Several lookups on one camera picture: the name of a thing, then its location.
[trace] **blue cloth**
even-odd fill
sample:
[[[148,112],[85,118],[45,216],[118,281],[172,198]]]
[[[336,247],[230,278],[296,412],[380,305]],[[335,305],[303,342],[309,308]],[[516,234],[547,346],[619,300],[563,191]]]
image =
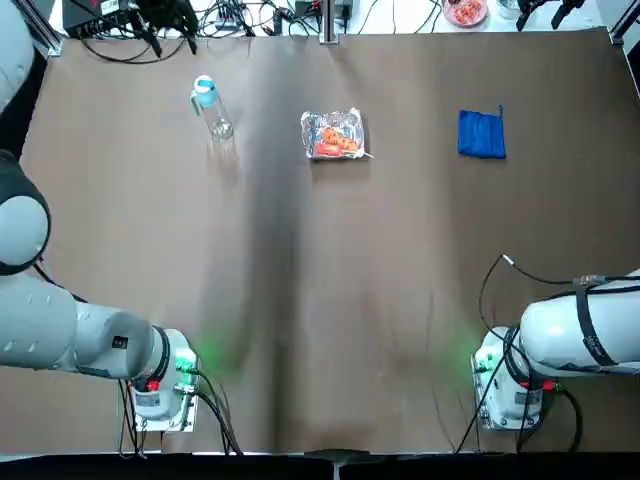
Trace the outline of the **blue cloth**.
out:
[[[500,116],[460,110],[458,152],[478,158],[505,158],[502,105]]]

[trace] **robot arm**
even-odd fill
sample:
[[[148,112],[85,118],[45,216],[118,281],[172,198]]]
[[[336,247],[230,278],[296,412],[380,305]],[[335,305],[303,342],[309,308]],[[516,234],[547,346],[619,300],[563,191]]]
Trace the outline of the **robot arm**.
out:
[[[519,32],[522,31],[533,11],[547,3],[547,1],[548,0],[518,0],[520,17],[518,17],[516,27]],[[551,19],[551,27],[557,30],[562,20],[564,20],[564,17],[569,15],[574,8],[581,8],[582,5],[584,5],[584,0],[562,0],[562,4],[558,7],[556,14]]]
[[[526,412],[534,428],[554,378],[640,373],[639,275],[594,288],[576,282],[575,292],[529,305],[519,327],[493,328],[471,359],[485,427],[519,430]]]
[[[629,276],[638,275],[640,270]],[[595,287],[580,315],[574,294],[529,305],[520,322],[520,344],[531,368],[546,377],[640,373],[639,286],[614,281]],[[620,288],[627,291],[599,294]]]
[[[25,274],[50,230],[44,197],[0,151],[0,365],[129,380],[147,430],[180,429],[196,401],[185,395],[198,367],[187,339]]]

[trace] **clear plastic bottle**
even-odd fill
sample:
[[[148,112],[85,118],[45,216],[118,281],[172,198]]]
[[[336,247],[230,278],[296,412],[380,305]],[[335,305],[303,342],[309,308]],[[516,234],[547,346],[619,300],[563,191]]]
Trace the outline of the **clear plastic bottle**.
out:
[[[222,98],[213,80],[207,75],[200,75],[193,82],[191,104],[196,115],[204,118],[214,142],[224,142],[233,136],[233,126]]]

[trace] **table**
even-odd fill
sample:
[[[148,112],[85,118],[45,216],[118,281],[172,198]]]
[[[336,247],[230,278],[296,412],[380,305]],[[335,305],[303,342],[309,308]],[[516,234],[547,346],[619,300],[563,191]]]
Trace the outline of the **table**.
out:
[[[202,73],[236,129],[211,155],[188,102]],[[507,160],[459,156],[458,110],[499,104]],[[301,113],[352,105],[375,159],[310,164]],[[245,450],[446,452],[471,416],[477,294],[498,253],[548,277],[640,263],[639,121],[604,29],[352,36],[336,48],[226,39],[145,67],[69,41],[21,161],[52,210],[53,276],[206,351]],[[503,268],[487,293],[496,324],[514,324],[548,291]],[[18,369],[0,381],[2,451],[115,450],[112,383]],[[568,386],[584,449],[640,447],[637,380]],[[529,448],[570,442],[557,403]],[[204,409],[196,427],[165,450],[220,450]],[[480,441],[513,448],[510,434]]]
[[[496,0],[487,0],[489,6],[489,16],[471,31],[487,31],[487,32],[515,32],[515,20],[507,20],[501,17],[497,12]],[[359,0],[355,3],[353,17],[349,23],[348,33],[357,33],[365,23],[367,12],[371,8],[374,0]],[[191,0],[194,10],[204,10],[214,4],[214,0]],[[274,0],[278,6],[286,7],[287,0]],[[548,2],[538,8],[529,18],[526,25],[527,31],[550,31],[551,19],[558,9],[558,2]],[[259,8],[257,5],[250,5],[249,9],[255,18],[256,23],[259,22]],[[396,32],[398,34],[414,33],[418,27],[428,18],[433,9],[433,4],[429,0],[379,0],[375,7],[371,10],[369,19],[366,20],[363,33],[365,34],[381,34],[393,32],[393,12],[395,11]],[[269,18],[269,8],[265,8],[262,12],[262,21]],[[420,29],[421,33],[431,32],[468,32],[469,29],[458,28],[450,24],[442,16],[436,16],[436,12],[431,16],[429,21]],[[49,19],[51,25],[63,32],[62,28],[62,2],[57,0],[51,17]],[[586,0],[582,8],[575,9],[560,24],[560,30],[582,30],[601,26],[602,18],[596,0]],[[296,25],[292,27],[291,32],[302,35],[304,30]],[[265,33],[257,28],[256,35],[263,36]],[[284,34],[288,34],[288,28],[285,26]]]

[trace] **food package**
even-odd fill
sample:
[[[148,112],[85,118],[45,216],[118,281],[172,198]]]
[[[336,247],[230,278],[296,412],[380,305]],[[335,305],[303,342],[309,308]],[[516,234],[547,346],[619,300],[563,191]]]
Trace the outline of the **food package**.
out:
[[[312,160],[337,160],[362,158],[364,127],[360,110],[331,113],[304,112],[302,143],[307,157]]]

